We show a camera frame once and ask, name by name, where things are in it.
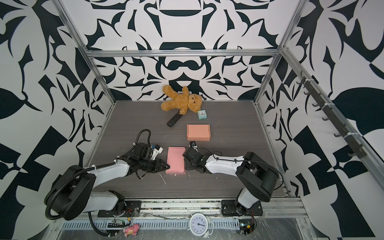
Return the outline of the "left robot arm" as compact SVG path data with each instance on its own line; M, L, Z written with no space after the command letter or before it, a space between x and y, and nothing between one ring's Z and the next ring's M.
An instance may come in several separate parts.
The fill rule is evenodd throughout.
M117 178L138 171L159 173L170 168L166 161L158 158L162 148L158 145L138 143L126 154L116 157L111 163L81 168L69 167L51 188L44 203L48 220L75 219L82 213L107 211L121 216L126 211L125 197L109 190L95 192L94 188Z

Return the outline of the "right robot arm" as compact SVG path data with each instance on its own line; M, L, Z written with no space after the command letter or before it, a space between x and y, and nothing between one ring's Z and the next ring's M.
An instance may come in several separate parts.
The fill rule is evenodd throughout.
M236 200L222 207L224 216L246 216L261 211L261 202L271 200L279 179L280 172L253 152L239 157L224 157L203 155L189 147L183 157L202 174L225 174L237 177L242 182L244 187Z

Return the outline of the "pink cardboard box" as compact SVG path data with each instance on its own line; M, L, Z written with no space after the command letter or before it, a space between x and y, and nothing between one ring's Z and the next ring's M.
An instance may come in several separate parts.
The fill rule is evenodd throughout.
M185 175L186 167L183 153L186 151L185 147L169 147L167 155L167 164L170 166L166 170L168 175Z

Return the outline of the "salmon cardboard box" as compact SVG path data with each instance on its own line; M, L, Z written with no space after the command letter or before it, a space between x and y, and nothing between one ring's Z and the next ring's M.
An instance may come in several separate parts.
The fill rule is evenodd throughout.
M210 125L187 125L187 140L209 142L211 140Z

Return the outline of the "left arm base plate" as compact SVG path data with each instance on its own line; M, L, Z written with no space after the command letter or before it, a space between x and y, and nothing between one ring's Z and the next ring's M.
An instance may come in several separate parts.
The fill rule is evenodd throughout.
M141 211L141 201L118 201L112 210L101 210L98 212L99 218L119 218L119 217L133 217L138 215Z

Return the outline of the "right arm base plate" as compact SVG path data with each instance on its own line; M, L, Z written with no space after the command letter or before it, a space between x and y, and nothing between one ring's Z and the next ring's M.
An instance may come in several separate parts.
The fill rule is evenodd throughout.
M249 209L239 204L236 200L221 201L221 214L225 217L259 217L262 216L263 213L264 212L260 201L254 203Z

